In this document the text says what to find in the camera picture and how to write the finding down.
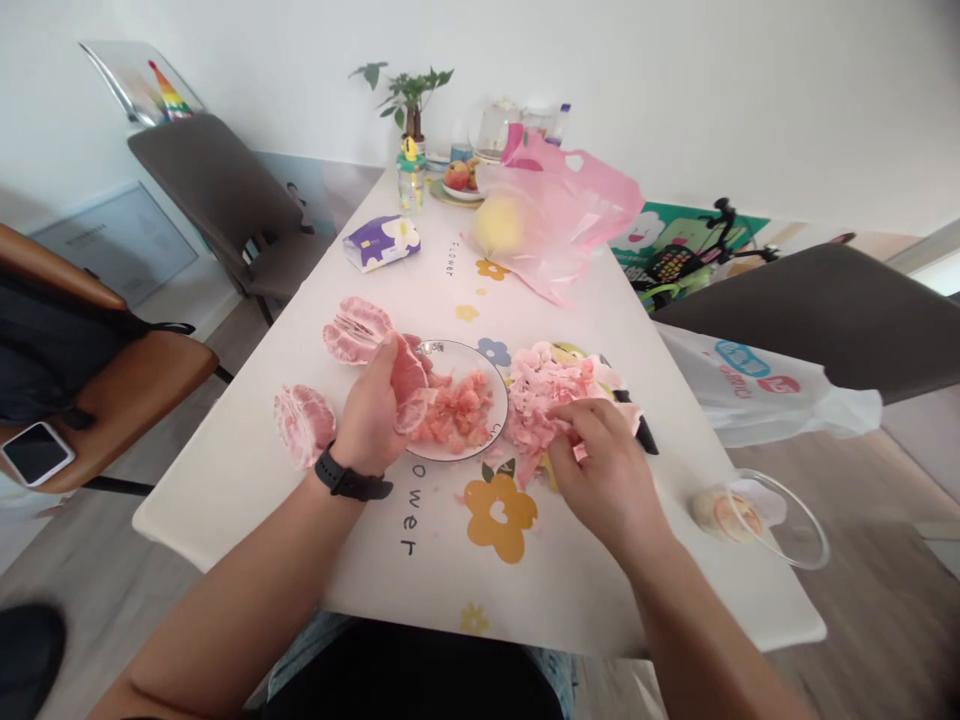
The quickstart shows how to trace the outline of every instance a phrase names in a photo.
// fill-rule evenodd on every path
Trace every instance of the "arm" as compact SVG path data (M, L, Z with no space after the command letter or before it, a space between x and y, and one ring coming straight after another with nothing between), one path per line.
M572 425L588 453L577 463L569 438L558 435L550 447L557 484L633 586L670 717L811 719L671 533L623 416L605 400L554 416Z
M334 460L381 475L403 452L393 429L384 344L344 409ZM337 553L364 503L333 496L313 471L207 573L114 682L92 718L232 718L290 646L323 597Z

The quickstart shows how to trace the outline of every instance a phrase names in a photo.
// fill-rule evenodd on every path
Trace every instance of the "black smartwatch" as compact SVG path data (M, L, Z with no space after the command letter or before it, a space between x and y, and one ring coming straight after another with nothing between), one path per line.
M323 455L314 465L314 472L320 481L330 488L331 495L343 495L353 498L360 502L367 500L383 500L393 490L393 483L387 482L380 477L369 477L355 473L350 468L340 467L336 460L330 457L330 448L333 443L327 445Z

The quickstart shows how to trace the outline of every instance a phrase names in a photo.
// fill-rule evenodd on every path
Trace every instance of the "person's right hand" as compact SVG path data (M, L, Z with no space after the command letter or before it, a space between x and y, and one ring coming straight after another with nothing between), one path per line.
M577 400L554 408L550 417L570 423L587 450L578 463L570 438L557 433L549 453L560 493L614 557L622 561L632 546L672 537L646 454L613 403Z

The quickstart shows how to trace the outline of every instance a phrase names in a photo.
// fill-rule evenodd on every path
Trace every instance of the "person's leg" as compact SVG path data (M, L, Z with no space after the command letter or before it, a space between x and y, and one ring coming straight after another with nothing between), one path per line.
M267 701L355 622L359 619L317 608L290 649L273 666L267 685Z
M560 700L564 720L573 720L577 708L577 656L559 650L523 645L523 651L540 668Z

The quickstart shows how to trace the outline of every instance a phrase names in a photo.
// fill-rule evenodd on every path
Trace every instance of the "bottle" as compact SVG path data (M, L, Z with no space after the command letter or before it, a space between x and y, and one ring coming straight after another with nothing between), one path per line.
M397 155L397 182L400 190L400 210L404 215L416 215L423 210L423 181L426 161L418 152L413 138L404 138Z
M560 147L560 143L563 142L563 126L566 124L569 117L570 103L564 103L560 106L560 112L557 114L557 119L553 123L553 130L547 133L548 143Z

